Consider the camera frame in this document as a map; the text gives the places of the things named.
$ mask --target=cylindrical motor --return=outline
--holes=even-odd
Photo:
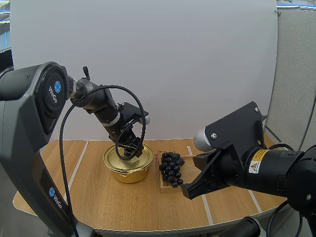
[[[244,166],[241,179],[237,161],[226,152],[218,159],[215,170],[225,184],[285,197],[287,172],[302,155],[303,152],[252,148],[241,159]]]

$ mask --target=gray panel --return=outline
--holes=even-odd
[[[306,151],[309,147],[316,144],[316,108],[314,108],[313,116],[308,127],[301,151]]]
[[[297,150],[315,99],[316,11],[279,11],[276,75],[266,126]]]

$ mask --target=metal screw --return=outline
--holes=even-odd
[[[275,13],[276,13],[278,16],[281,15],[281,12],[280,12],[280,11],[275,10]]]
[[[215,140],[215,139],[216,139],[216,134],[215,134],[215,133],[212,133],[211,138],[212,138],[213,140]]]

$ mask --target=yellow warning sticker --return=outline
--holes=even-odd
[[[264,155],[268,152],[269,150],[259,150],[256,152],[256,154],[253,156],[252,161],[250,162],[249,166],[249,173],[257,174],[259,173],[259,168],[261,161],[264,157]]]
[[[268,152],[269,150],[259,150],[256,152],[256,154],[253,156],[252,161],[262,161],[263,156]]]

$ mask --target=black cable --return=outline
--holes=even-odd
[[[119,156],[119,139],[120,137],[125,133],[126,130],[128,130],[133,124],[135,124],[137,121],[139,120],[139,118],[134,118],[129,124],[128,126],[126,126],[123,131],[120,133],[120,135],[118,136],[117,138],[117,141],[115,142],[115,151],[117,153],[117,156]]]
[[[274,145],[272,145],[272,146],[269,147],[269,150],[273,150],[273,149],[276,149],[276,148],[279,148],[279,147],[288,148],[290,151],[293,151],[293,150],[294,150],[294,149],[291,148],[288,144],[284,144],[284,143],[274,144]]]
[[[280,204],[280,206],[278,206],[275,211],[272,213],[269,221],[268,221],[268,225],[267,225],[267,237],[271,237],[271,226],[272,226],[272,222],[276,216],[276,214],[283,208],[285,207],[286,205],[288,204],[288,201],[284,201],[283,203]],[[300,223],[299,223],[299,227],[298,227],[298,230],[295,234],[295,237],[298,237],[298,235],[300,234],[301,230],[302,230],[302,225],[303,225],[303,216],[301,213],[300,214]]]
[[[145,119],[145,112],[143,109],[143,106],[141,104],[141,102],[139,101],[139,99],[137,98],[137,96],[131,92],[129,89],[123,87],[123,86],[119,86],[119,85],[104,85],[104,86],[100,86],[96,89],[91,90],[90,92],[88,92],[87,94],[83,95],[82,97],[80,97],[76,102],[73,103],[73,105],[70,106],[70,108],[67,110],[61,125],[60,125],[60,132],[59,132],[59,152],[60,152],[60,161],[61,161],[61,169],[62,169],[62,173],[63,173],[63,179],[64,179],[64,185],[65,185],[65,192],[66,192],[66,197],[67,197],[67,203],[68,203],[68,209],[69,209],[69,215],[70,215],[70,220],[71,220],[71,224],[73,226],[73,230],[75,233],[76,237],[79,237],[76,225],[75,225],[75,220],[74,220],[74,213],[73,213],[73,208],[71,205],[71,201],[70,201],[70,194],[69,194],[69,187],[68,187],[68,183],[67,183],[67,175],[66,175],[66,168],[65,168],[65,161],[64,161],[64,150],[63,150],[63,132],[64,132],[64,127],[65,127],[65,123],[66,120],[69,116],[69,114],[71,113],[71,111],[76,107],[77,104],[79,104],[86,96],[98,91],[98,90],[103,90],[103,89],[120,89],[123,90],[125,92],[127,92],[128,94],[130,94],[137,102],[141,115],[142,115],[142,122],[143,122],[143,127],[142,127],[142,136],[140,138],[140,142],[138,144],[138,147],[136,148],[134,154],[132,154],[131,156],[134,157],[135,154],[138,153],[138,151],[140,150],[144,138],[145,138],[145,130],[146,130],[146,119]]]

